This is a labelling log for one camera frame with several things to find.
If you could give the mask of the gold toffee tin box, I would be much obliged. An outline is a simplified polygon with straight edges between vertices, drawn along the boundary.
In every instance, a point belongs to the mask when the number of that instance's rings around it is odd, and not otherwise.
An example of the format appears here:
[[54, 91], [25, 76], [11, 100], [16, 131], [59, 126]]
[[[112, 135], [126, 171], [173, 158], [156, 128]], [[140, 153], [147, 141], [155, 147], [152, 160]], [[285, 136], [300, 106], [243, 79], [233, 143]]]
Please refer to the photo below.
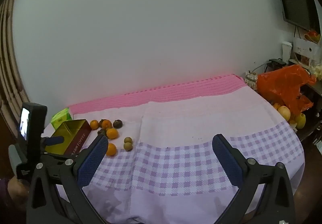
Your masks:
[[64, 142], [59, 145], [46, 146], [45, 151], [58, 155], [76, 155], [82, 149], [91, 131], [90, 124], [85, 119], [63, 122], [51, 137], [63, 136]]

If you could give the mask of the orange tangerine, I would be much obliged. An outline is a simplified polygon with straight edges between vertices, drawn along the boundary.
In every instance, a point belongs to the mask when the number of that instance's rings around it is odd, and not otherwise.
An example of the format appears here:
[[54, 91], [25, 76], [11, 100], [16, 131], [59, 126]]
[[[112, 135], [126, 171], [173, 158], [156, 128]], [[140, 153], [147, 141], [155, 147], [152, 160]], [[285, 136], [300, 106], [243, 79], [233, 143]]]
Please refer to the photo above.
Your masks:
[[116, 139], [119, 136], [117, 129], [109, 128], [106, 131], [106, 136], [108, 139]]
[[92, 120], [90, 122], [90, 127], [92, 130], [97, 130], [99, 128], [99, 122], [97, 120]]
[[110, 128], [112, 128], [112, 123], [111, 123], [111, 121], [109, 121], [109, 120], [105, 119], [105, 120], [103, 121], [103, 123], [102, 123], [102, 128], [103, 128], [103, 129], [110, 129]]
[[109, 143], [107, 146], [106, 156], [115, 156], [117, 154], [117, 147], [113, 143]]

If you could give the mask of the small brown longan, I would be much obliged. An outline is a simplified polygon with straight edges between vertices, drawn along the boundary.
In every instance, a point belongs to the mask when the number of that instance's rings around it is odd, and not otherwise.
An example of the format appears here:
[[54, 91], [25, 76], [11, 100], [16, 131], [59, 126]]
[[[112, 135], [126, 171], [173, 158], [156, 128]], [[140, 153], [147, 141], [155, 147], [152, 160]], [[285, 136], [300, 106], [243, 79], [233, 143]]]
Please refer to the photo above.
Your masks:
[[133, 149], [133, 144], [131, 142], [125, 142], [123, 145], [123, 148], [124, 148], [124, 150], [129, 152]]
[[132, 143], [133, 142], [133, 140], [132, 140], [132, 138], [131, 137], [126, 137], [125, 139], [124, 139], [124, 143]]

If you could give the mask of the green tissue pack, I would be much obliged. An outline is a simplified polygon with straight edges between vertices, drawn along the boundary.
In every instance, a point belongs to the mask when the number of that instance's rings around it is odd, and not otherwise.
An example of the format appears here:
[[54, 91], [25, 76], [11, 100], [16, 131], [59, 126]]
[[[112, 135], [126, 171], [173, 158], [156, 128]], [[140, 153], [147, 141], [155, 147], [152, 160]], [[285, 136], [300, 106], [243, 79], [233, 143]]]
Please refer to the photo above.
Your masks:
[[57, 130], [63, 122], [73, 120], [73, 114], [69, 107], [56, 113], [51, 119], [51, 125]]

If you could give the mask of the beige curtain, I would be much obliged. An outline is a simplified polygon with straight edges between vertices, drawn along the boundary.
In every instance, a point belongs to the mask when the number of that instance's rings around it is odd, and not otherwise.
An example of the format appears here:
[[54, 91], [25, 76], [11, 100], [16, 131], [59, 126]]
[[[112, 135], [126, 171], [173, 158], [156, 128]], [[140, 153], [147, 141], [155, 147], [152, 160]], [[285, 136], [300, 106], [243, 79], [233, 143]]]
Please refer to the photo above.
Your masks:
[[29, 98], [19, 73], [13, 42], [15, 0], [1, 1], [1, 115], [14, 136], [18, 135], [21, 108]]

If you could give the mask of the yellow apple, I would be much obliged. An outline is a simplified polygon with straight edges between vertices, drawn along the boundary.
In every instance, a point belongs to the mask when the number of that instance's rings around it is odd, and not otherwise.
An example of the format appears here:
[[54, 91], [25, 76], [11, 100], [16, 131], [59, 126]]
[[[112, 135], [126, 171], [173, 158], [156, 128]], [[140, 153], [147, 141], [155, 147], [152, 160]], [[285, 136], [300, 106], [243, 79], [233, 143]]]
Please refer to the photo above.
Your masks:
[[279, 114], [288, 122], [291, 117], [291, 111], [286, 106], [280, 106], [277, 110]]

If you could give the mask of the pink purple checkered tablecloth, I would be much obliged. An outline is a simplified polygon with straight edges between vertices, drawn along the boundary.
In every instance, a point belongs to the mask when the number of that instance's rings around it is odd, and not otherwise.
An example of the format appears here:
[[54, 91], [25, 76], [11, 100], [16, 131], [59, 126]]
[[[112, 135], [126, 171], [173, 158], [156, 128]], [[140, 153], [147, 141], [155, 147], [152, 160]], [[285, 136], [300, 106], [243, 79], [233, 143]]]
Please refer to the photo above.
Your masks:
[[[84, 192], [110, 223], [214, 223], [234, 197], [212, 150], [220, 133], [246, 158], [285, 164], [296, 190], [304, 151], [290, 125], [235, 75], [71, 105], [74, 119], [122, 120], [117, 154]], [[133, 149], [124, 150], [131, 137]]]

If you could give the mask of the orange plastic bag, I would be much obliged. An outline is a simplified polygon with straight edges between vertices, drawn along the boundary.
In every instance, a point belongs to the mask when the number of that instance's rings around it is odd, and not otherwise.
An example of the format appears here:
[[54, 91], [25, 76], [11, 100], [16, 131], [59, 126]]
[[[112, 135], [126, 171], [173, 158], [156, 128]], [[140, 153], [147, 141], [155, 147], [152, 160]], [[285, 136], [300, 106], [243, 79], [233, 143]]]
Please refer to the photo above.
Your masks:
[[279, 103], [289, 108], [294, 115], [313, 107], [312, 101], [301, 94], [304, 85], [314, 85], [317, 81], [300, 65], [286, 66], [281, 69], [258, 75], [257, 92], [268, 102]]

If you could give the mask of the glass jar with lid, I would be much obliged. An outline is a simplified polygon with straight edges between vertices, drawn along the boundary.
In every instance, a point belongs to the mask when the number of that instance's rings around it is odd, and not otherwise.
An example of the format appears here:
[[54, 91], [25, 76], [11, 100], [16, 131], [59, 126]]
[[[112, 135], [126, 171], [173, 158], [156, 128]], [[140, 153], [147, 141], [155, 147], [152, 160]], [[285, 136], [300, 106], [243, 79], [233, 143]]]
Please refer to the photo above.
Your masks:
[[249, 86], [251, 89], [257, 91], [257, 80], [258, 75], [254, 71], [247, 71], [245, 74], [244, 82], [247, 86]]

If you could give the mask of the black power adapter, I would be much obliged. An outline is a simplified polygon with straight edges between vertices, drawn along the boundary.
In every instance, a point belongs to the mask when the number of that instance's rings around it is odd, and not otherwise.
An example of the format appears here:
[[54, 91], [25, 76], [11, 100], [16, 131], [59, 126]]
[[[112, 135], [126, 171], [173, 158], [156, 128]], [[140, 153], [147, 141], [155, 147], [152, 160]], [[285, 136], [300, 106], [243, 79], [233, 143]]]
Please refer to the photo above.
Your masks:
[[286, 62], [284, 62], [280, 58], [270, 59], [268, 61], [268, 66], [272, 69], [281, 69], [281, 68], [285, 67], [286, 65], [287, 65]]

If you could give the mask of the white cardboard box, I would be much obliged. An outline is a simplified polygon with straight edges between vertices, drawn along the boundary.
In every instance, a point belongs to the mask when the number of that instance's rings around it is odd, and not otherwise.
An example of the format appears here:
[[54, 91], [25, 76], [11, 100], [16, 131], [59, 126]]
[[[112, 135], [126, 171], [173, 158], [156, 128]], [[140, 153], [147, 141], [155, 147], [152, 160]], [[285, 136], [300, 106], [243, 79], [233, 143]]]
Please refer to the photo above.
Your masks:
[[295, 53], [305, 56], [310, 60], [319, 62], [321, 60], [321, 47], [313, 42], [293, 38], [293, 50]]

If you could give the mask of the white paper cup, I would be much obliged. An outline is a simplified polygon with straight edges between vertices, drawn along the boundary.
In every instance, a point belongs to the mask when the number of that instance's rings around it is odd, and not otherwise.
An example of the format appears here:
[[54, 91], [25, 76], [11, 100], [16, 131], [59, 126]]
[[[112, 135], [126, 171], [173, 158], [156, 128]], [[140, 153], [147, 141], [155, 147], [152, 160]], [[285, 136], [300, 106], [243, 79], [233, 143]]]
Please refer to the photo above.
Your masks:
[[291, 50], [293, 48], [292, 43], [284, 41], [282, 42], [282, 61], [287, 63], [289, 62]]

